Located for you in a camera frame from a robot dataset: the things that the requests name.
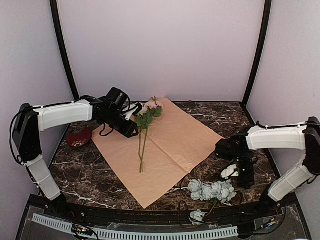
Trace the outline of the white fake flower stem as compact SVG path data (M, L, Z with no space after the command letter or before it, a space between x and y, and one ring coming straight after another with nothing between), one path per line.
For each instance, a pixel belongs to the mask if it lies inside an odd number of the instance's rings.
M138 131L139 131L139 148L138 148L138 156L140 159L140 167L139 167L139 172L143 172L143 146L142 146L142 132L143 130L147 129L147 112L148 108L143 106L142 110L137 114L135 118L135 122L137 123L138 126Z

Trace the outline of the pink fake flower stem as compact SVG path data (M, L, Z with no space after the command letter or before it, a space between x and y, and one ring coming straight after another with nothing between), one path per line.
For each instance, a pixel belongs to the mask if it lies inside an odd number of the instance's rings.
M144 155L145 155L145 147L146 147L149 127L150 127L151 123L153 122L154 118L158 118L162 115L164 105L160 101L158 101L156 96L153 96L149 102L144 104L144 107L147 107L148 111L146 114L147 115L147 129L142 130L143 160L144 160Z

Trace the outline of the peach wrapping paper sheet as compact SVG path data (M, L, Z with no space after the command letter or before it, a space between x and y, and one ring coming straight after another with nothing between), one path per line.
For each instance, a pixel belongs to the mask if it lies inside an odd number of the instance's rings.
M101 126L92 140L123 185L147 208L215 151L222 136L161 98L164 111L141 137L126 138Z

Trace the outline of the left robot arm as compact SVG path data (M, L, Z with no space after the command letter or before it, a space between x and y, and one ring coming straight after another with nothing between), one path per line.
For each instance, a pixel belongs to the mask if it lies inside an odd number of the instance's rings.
M15 161L26 168L32 183L51 205L51 210L58 217L67 218L71 208L45 160L42 135L48 135L54 129L66 130L73 123L95 121L126 138L135 137L139 130L132 117L142 108L139 101L131 101L116 87L99 98L83 95L77 100L48 105L24 103L10 123L10 149L17 150Z

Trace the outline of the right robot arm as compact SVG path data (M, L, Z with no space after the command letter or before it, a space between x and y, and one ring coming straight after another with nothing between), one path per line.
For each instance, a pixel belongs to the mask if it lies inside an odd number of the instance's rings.
M215 155L231 161L220 174L224 180L237 178L242 188L254 185L254 151L297 150L304 154L285 175L269 184L255 213L266 217L275 208L275 203L286 195L320 175L320 121L311 116L308 120L289 125L268 126L257 122L239 129L229 138L220 139L215 145Z

